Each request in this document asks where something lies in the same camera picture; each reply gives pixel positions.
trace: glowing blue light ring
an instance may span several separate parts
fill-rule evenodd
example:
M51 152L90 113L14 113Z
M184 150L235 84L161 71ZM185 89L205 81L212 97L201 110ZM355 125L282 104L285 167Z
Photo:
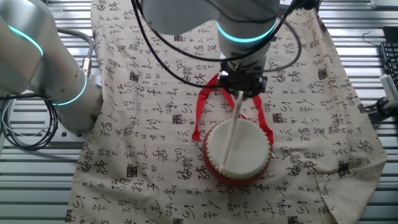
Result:
M229 40L232 40L232 41L235 41L235 42L239 42L239 43L250 43L250 42L255 42L255 41L257 41L257 40L261 40L261 39L265 38L267 35L269 35L269 34L271 33L272 30L274 30L275 25L276 25L276 21L275 21L274 25L271 27L271 29L269 29L265 34L262 34L262 35L260 35L260 36L258 36L258 37L253 37L253 38L247 38L247 39L245 39L245 38L233 37L233 36L227 34L225 31L222 30L222 28L220 27L220 25L219 25L218 22L217 22L218 30L220 31L220 33L221 33L223 36L225 36L225 37L226 37L227 39L229 39Z
M77 99L83 94L83 92L84 92L85 89L86 89L86 85L87 85L87 76L86 76L86 75L84 75L84 76L85 76L85 85L83 86L83 89L81 90L81 92L79 93L79 95L77 95L76 97L74 97L74 99L72 99L72 100L70 100L70 101L68 101L68 102L66 102L66 103L59 103L59 104L53 103L53 105L54 105L54 106L67 105L67 104L69 104L69 103L71 103L71 102L77 100Z
M29 40L33 45L35 45L37 47L37 49L40 51L40 53L42 54L43 57L43 50L40 47L40 45L34 41L32 38L30 38L28 35L24 34L23 32L21 32L18 29L13 28L12 26L8 26L14 33L16 33L17 35L20 35L22 37L25 37L25 39Z

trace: white drum head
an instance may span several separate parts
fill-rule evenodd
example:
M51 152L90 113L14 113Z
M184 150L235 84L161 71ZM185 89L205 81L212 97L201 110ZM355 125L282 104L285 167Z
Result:
M217 124L208 135L206 150L214 168L221 165L231 120ZM233 179L249 179L261 173L271 156L271 145L260 127L246 119L238 119L228 160L222 173Z

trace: black keyboard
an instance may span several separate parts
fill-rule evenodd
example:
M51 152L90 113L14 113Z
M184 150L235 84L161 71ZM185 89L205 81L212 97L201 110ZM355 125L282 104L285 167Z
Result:
M382 55L383 63L394 56L398 56L398 43L383 42L380 44L380 52ZM386 73L391 75L392 80L395 84L398 82L398 58L392 59L387 64Z

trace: drum rim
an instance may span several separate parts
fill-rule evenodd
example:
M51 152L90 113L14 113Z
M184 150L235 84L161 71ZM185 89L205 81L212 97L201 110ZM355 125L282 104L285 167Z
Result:
M268 151L268 156L267 156L266 163L263 165L263 167L262 167L261 170L259 170L259 171L256 172L255 174L250 175L249 177L234 177L234 176L232 176L232 175L228 175L228 174L226 174L225 172L220 171L219 168L216 166L216 164L215 164L215 163L213 162L213 160L211 159L211 156L210 156L210 154L209 154L209 152L210 152L209 149L208 149L208 148L209 148L209 146L208 146L209 137L210 137L210 135L212 134L212 132L215 130L215 128L216 128L217 126L219 126L219 125L220 125L221 123L223 123L224 121L228 121L228 120L231 120L231 119L232 119L232 118L230 118L230 119L224 119L224 120L220 121L219 123L215 124L215 125L209 130L209 132L208 132L208 134L206 135L205 140L204 140L204 143L206 144L206 149L205 149L205 150L206 150L206 155L207 155L207 158L208 158L208 160L209 160L211 166L214 168L214 170L217 171L219 174L223 175L224 177L227 177L227 178L230 178L230 179L233 179L233 180L248 180L248 179L251 179L251 178L253 178L253 177L255 177L255 176L261 174L261 173L264 172L264 170L267 168L268 163L269 163L269 161L270 161L270 159L271 159L271 155L272 155L272 145L271 145L271 143L269 142L267 133L264 132L264 130L261 129L260 126L258 126L255 122L253 122L253 121L251 121L251 120L249 120L249 119L239 118L239 119L241 119L241 120L249 121L250 123L256 125L256 126L264 133L265 137L266 137L267 140L268 140L268 145L269 145L269 148L268 148L269 151Z

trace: drum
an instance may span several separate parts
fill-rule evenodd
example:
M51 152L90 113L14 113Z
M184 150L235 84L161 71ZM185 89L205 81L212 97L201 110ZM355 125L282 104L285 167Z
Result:
M255 183L271 158L267 134L254 122L239 118L225 166L220 170L231 119L213 126L203 143L203 160L209 173L221 183L241 187Z

